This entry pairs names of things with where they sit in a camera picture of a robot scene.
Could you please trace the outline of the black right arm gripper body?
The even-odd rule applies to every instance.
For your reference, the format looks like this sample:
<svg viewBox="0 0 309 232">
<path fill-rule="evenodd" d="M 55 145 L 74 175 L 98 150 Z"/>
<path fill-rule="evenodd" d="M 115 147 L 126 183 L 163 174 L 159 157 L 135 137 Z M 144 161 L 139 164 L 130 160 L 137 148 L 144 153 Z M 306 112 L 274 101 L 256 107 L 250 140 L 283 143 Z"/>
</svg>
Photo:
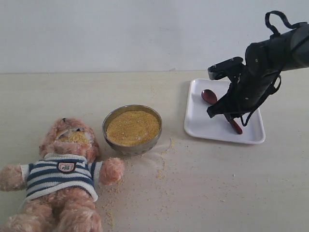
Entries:
<svg viewBox="0 0 309 232">
<path fill-rule="evenodd" d="M 229 118 L 240 118 L 245 114 L 253 114 L 280 86 L 279 72 L 254 76 L 245 71 L 230 83 L 227 93 L 210 106 L 207 113 L 211 118 L 224 114 Z"/>
</svg>

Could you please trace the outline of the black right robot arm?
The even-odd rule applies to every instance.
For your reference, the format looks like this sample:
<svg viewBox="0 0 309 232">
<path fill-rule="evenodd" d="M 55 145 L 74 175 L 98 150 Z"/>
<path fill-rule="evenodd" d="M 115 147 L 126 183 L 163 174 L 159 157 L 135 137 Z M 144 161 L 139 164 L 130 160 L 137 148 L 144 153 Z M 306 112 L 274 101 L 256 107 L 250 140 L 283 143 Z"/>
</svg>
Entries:
<svg viewBox="0 0 309 232">
<path fill-rule="evenodd" d="M 207 109 L 210 117 L 229 114 L 232 118 L 254 112 L 269 95 L 277 92 L 276 80 L 283 71 L 309 66 L 309 26 L 252 43 L 245 57 L 234 57 L 208 68 L 211 80 L 228 77 L 227 93 Z"/>
</svg>

